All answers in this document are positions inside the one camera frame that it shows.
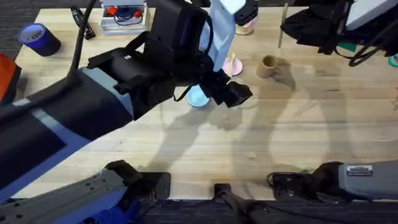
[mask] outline light blue cup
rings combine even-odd
[[[189,105],[201,108],[209,103],[210,99],[206,97],[199,85],[193,86],[187,93],[187,102]]]

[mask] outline white label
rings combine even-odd
[[[373,175],[373,166],[372,165],[347,166],[347,175],[348,176],[361,176],[361,177],[372,176]]]

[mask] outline light wood tabletop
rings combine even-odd
[[[301,9],[289,8],[288,15]],[[244,71],[233,79],[254,93],[243,105],[198,110],[185,101],[166,101],[74,153],[16,196],[56,189],[124,159],[139,171],[170,172],[174,199],[211,198],[214,183],[230,183],[244,198],[272,200],[265,181],[270,172],[314,170],[327,161],[398,159],[398,69],[381,54],[351,68],[346,59],[317,54],[317,48],[297,45],[287,35],[279,50],[282,11],[261,8],[254,33],[234,39],[231,50]],[[85,41],[80,66],[134,38],[103,35],[100,17],[95,9],[90,23],[97,37]],[[69,9],[43,9],[36,22],[45,24],[62,48],[46,58],[21,49],[16,62],[29,79],[25,95],[67,74],[78,32]],[[256,65],[265,55],[284,58],[290,66],[275,78],[260,79]]]

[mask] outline wooden cup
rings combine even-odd
[[[257,66],[256,75],[260,78],[269,78],[278,66],[278,59],[272,55],[266,55],[261,63]]]

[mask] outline red object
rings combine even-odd
[[[20,74],[21,69],[15,62],[0,54],[0,104],[12,101]]]
[[[140,17],[141,17],[141,11],[140,11],[140,10],[136,11],[136,12],[134,13],[134,17],[135,17],[135,18],[140,18]]]
[[[108,13],[114,16],[116,14],[116,10],[118,10],[116,7],[112,6],[108,9]]]

